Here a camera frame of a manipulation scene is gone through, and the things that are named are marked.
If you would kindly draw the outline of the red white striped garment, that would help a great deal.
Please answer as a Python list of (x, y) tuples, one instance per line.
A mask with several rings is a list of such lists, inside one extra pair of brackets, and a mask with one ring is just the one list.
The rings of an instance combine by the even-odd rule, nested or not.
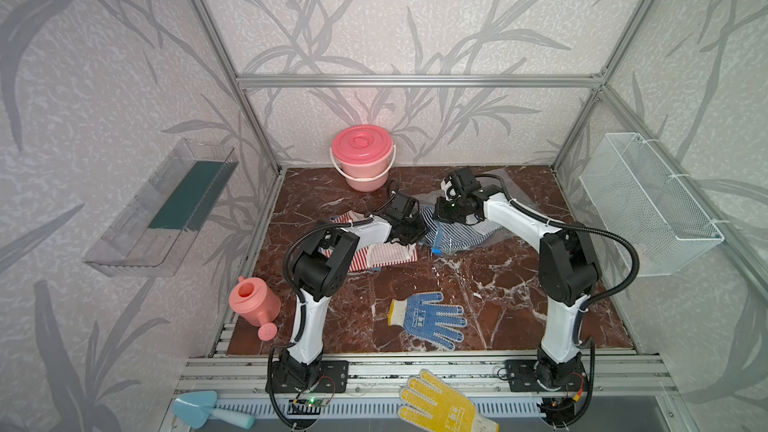
[(349, 267), (350, 272), (379, 269), (417, 260), (415, 244), (403, 245), (389, 240), (391, 224), (376, 215), (371, 219), (370, 223), (351, 228), (360, 240)]

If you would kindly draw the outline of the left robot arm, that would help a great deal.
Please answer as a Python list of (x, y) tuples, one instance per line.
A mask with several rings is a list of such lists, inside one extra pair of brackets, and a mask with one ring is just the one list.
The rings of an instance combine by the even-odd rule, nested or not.
[(395, 191), (371, 213), (350, 211), (321, 220), (302, 235), (283, 263), (284, 280), (296, 296), (296, 312), (290, 343), (280, 353), (276, 370), (313, 381), (320, 373), (330, 299), (348, 273), (415, 261), (416, 244), (426, 232), (419, 201)]

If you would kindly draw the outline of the blue white striped garment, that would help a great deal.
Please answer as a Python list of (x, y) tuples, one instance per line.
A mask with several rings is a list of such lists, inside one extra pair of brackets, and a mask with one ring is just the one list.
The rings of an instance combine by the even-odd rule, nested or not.
[(420, 211), (427, 232), (422, 239), (435, 254), (452, 254), (471, 250), (487, 241), (500, 225), (492, 221), (482, 221), (473, 225), (440, 222), (434, 217), (434, 208), (426, 207)]

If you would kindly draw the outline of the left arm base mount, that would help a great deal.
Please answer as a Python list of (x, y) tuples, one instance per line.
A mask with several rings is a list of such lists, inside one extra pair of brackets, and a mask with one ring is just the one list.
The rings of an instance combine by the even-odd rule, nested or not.
[(266, 391), (275, 394), (313, 391), (321, 393), (344, 393), (349, 378), (349, 362), (343, 360), (321, 360), (308, 365), (288, 358), (271, 363), (271, 373)]

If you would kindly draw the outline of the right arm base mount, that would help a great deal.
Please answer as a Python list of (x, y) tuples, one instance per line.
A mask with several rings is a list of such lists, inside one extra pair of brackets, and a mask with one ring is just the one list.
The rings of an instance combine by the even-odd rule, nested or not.
[(576, 394), (587, 390), (589, 378), (579, 358), (565, 364), (538, 359), (504, 362), (505, 380), (512, 392)]

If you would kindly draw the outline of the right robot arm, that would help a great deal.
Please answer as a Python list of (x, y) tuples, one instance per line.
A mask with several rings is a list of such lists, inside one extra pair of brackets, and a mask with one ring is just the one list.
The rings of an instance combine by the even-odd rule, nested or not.
[[(535, 380), (545, 390), (558, 390), (582, 365), (580, 332), (583, 316), (594, 303), (629, 287), (637, 278), (640, 258), (636, 248), (616, 233), (547, 217), (514, 198), (500, 177), (483, 185), (484, 176), (464, 167), (441, 183), (435, 218), (467, 224), (470, 218), (489, 220), (523, 239), (538, 253), (538, 281), (548, 298), (544, 336), (537, 349)], [(629, 273), (618, 285), (601, 293), (593, 289), (601, 268), (592, 237), (600, 236), (623, 247), (630, 257)]]

